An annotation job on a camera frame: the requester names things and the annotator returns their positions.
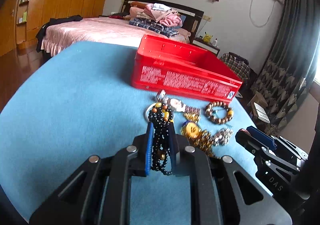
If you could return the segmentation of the gold charm ornament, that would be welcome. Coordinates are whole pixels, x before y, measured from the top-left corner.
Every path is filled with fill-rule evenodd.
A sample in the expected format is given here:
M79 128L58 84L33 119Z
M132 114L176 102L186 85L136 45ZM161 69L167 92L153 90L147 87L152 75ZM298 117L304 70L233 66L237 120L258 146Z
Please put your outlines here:
M198 123L201 116L196 113L184 113L184 117L190 122Z

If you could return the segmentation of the yellow pikachu toy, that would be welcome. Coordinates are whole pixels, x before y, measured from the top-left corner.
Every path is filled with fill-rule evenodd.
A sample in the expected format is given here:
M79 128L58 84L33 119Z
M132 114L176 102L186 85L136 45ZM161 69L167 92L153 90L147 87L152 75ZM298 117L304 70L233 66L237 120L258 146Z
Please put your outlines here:
M210 43L212 37L213 37L213 35L210 35L205 32L202 40L204 41L204 43Z

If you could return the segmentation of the plaid bag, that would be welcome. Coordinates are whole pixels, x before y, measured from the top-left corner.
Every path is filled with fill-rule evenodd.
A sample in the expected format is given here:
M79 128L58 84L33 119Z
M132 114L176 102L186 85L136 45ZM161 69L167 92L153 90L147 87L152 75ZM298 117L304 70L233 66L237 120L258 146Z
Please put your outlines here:
M229 52L223 54L220 57L220 60L244 83L249 80L251 68L249 67L249 62L245 58Z

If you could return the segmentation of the pile of folded clothes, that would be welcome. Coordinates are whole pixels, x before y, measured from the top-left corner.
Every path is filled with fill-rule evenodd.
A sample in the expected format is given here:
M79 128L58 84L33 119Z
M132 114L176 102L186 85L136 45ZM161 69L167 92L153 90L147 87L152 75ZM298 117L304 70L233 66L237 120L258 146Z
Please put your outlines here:
M153 31L171 38L179 35L183 26L180 13L161 3L132 2L129 9L129 25Z

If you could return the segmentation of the bed with pink cover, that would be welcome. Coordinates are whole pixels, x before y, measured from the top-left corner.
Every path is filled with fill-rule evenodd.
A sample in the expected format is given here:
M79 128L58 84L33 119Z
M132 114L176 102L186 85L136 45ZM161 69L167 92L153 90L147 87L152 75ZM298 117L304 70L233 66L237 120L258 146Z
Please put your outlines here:
M161 3L177 10L183 20L183 26L178 29L179 35L167 38L153 31L129 25L132 2ZM37 52L47 53L53 57L67 47L80 41L119 44L138 47L144 35L152 35L181 43L191 43L204 12L185 5L159 0L124 0L119 13L108 16L100 15L93 18L83 18L80 15L67 18L51 18L36 35Z

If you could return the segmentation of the silver bangle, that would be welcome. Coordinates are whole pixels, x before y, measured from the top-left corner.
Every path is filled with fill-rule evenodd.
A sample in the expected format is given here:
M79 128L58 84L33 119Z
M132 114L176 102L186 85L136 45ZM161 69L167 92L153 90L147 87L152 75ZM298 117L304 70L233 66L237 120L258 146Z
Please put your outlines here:
M148 106L147 109L145 110L144 118L145 118L146 122L149 121L149 112L155 105L156 105L156 103L153 103L150 106Z

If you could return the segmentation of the silver wrist watch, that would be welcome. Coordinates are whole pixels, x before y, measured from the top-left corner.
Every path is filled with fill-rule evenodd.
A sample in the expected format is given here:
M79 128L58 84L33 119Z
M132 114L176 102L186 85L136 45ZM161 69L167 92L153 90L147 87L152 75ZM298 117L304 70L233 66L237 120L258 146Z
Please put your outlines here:
M195 116L200 116L201 114L200 108L191 107L177 98L169 97L165 90L161 90L157 93L155 96L155 101L168 105L173 111L176 112L192 114Z

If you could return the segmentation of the white box on stool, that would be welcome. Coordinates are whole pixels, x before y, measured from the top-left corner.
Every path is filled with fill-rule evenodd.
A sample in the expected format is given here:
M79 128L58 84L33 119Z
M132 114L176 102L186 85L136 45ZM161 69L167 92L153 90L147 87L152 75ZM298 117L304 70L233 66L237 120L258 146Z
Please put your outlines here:
M247 106L251 108L251 115L253 117L255 117L256 119L266 124L270 124L270 120L266 113L266 108L268 107L268 103L261 93L256 91L255 95L248 102Z

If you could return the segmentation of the red tin box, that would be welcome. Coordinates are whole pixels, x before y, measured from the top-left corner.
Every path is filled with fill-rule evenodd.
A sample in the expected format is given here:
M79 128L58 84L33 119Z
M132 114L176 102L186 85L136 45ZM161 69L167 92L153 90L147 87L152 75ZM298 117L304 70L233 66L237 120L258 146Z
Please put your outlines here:
M242 80L206 49L144 35L136 52L131 84L144 90L229 103Z

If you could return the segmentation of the dark patterned curtain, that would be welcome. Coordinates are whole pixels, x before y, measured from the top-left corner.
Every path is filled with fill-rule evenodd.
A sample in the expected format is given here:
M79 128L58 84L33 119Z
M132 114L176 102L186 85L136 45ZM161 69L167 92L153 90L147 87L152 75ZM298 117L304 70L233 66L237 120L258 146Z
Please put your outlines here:
M278 135L303 104L316 75L319 2L284 0L277 34L251 89L267 102L267 135Z

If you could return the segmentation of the blue table cloth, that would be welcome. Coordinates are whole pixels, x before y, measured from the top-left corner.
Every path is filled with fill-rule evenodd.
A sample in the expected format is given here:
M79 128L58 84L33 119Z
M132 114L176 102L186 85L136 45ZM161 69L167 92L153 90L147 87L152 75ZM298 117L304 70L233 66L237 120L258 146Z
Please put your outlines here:
M137 48L79 42L29 77L1 112L1 186L19 214L32 213L91 155L114 155L144 134L145 110L157 92L135 89L131 75ZM235 133L254 126L237 98L231 107L233 136L214 148L255 177L253 155ZM188 177L152 171L134 177L130 224L190 224Z

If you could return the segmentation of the black white nightstand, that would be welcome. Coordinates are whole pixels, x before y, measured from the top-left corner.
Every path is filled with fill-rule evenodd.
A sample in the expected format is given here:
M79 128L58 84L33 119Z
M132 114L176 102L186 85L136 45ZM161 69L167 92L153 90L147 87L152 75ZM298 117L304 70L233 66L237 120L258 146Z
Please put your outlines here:
M218 54L220 53L220 48L218 48L210 43L204 42L201 38L198 38L198 37L196 37L193 40L193 45L207 49L210 52L212 52L213 54L215 54L216 56L218 56Z

